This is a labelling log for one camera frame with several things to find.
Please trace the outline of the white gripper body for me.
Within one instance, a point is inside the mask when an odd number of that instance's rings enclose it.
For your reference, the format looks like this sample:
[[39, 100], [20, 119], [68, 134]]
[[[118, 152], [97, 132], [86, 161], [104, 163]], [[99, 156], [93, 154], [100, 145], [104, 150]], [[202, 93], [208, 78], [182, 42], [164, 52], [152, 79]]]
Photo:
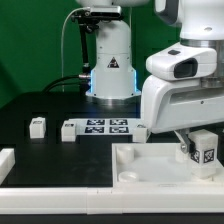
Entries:
[[224, 122], [224, 88], [201, 88], [199, 79], [169, 82], [151, 75], [142, 88], [141, 120], [152, 133]]

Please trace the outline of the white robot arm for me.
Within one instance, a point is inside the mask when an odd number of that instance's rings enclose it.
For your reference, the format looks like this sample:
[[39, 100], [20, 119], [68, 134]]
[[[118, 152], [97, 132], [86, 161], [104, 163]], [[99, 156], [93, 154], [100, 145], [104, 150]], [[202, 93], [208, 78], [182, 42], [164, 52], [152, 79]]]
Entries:
[[[125, 99], [134, 87], [129, 60], [112, 46], [120, 35], [123, 6], [149, 0], [77, 0], [90, 20], [102, 24], [97, 64], [91, 75], [95, 98]], [[180, 41], [150, 56], [141, 95], [140, 120], [151, 133], [179, 131], [224, 122], [224, 0], [155, 0], [156, 15], [181, 27]]]

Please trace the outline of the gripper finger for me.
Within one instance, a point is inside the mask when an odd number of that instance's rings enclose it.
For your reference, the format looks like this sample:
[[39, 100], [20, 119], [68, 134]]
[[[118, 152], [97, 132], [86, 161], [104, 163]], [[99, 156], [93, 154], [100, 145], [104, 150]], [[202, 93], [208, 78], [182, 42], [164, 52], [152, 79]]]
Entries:
[[175, 134], [180, 141], [181, 151], [184, 154], [190, 152], [190, 139], [188, 138], [188, 131], [185, 129], [176, 130]]

